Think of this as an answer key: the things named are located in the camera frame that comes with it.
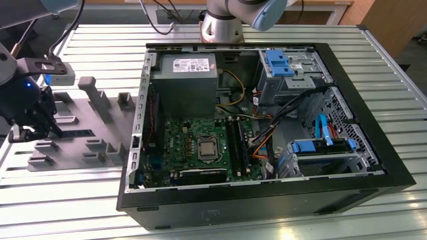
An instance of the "power supply label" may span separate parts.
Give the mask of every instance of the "power supply label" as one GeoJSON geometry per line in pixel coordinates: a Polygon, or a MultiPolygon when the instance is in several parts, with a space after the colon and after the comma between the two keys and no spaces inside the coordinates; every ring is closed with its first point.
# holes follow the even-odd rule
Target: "power supply label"
{"type": "Polygon", "coordinates": [[[176,59],[174,61],[174,73],[208,72],[210,59],[176,59]]]}

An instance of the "aluminum slotted table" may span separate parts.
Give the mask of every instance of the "aluminum slotted table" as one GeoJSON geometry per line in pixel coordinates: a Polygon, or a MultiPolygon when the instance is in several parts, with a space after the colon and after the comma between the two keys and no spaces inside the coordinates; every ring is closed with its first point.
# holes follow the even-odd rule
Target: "aluminum slotted table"
{"type": "MultiPolygon", "coordinates": [[[[330,44],[416,185],[343,214],[148,232],[116,211],[120,167],[29,172],[35,142],[5,143],[0,149],[0,239],[427,238],[427,99],[371,33],[355,26],[318,25],[278,25],[267,32],[244,27],[243,32],[246,42],[330,44]]],[[[80,25],[59,55],[71,63],[78,79],[96,78],[107,96],[136,95],[146,43],[196,43],[199,38],[198,25],[182,25],[167,36],[150,25],[80,25]]],[[[78,82],[53,89],[86,98],[78,82]]]]}

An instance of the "motherboard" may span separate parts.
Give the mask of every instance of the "motherboard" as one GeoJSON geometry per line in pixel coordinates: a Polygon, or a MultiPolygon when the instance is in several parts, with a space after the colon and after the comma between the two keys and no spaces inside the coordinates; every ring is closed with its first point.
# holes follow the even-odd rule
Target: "motherboard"
{"type": "Polygon", "coordinates": [[[151,182],[170,187],[260,180],[260,163],[248,153],[254,134],[244,117],[167,121],[163,155],[148,159],[151,182]]]}

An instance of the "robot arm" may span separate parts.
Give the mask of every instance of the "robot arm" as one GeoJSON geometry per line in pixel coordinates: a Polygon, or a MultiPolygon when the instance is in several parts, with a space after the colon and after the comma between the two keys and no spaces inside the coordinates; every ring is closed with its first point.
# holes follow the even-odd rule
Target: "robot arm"
{"type": "Polygon", "coordinates": [[[287,0],[208,0],[202,37],[210,43],[238,43],[243,39],[242,22],[267,31],[280,19],[287,0]]]}
{"type": "MultiPolygon", "coordinates": [[[[5,0],[0,7],[0,27],[58,14],[78,3],[79,0],[5,0]]],[[[53,118],[58,110],[51,87],[40,88],[32,76],[66,73],[67,67],[58,57],[16,60],[0,44],[0,117],[13,126],[11,143],[47,138],[49,133],[63,136],[53,118]]]]}

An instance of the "ram slot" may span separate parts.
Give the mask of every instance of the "ram slot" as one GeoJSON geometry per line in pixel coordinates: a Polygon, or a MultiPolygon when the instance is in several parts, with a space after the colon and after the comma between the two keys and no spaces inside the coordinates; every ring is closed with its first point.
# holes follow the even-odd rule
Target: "ram slot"
{"type": "Polygon", "coordinates": [[[248,154],[247,151],[244,151],[244,136],[243,133],[240,134],[240,121],[238,119],[232,120],[232,131],[234,131],[234,140],[235,140],[235,149],[236,149],[236,161],[238,165],[242,169],[242,175],[247,174],[247,164],[246,164],[246,157],[244,154],[248,154]]]}
{"type": "Polygon", "coordinates": [[[246,136],[244,136],[244,131],[242,127],[242,121],[238,122],[238,130],[239,130],[239,142],[240,142],[240,150],[242,150],[242,158],[243,158],[243,165],[244,165],[244,172],[247,172],[247,169],[250,169],[250,156],[248,156],[248,146],[247,146],[247,141],[246,141],[246,136]]]}
{"type": "Polygon", "coordinates": [[[238,155],[238,145],[236,145],[236,132],[234,120],[228,119],[226,121],[226,131],[227,131],[227,142],[228,142],[228,152],[230,152],[230,163],[231,171],[235,177],[242,176],[243,169],[239,164],[239,155],[238,155]]]}

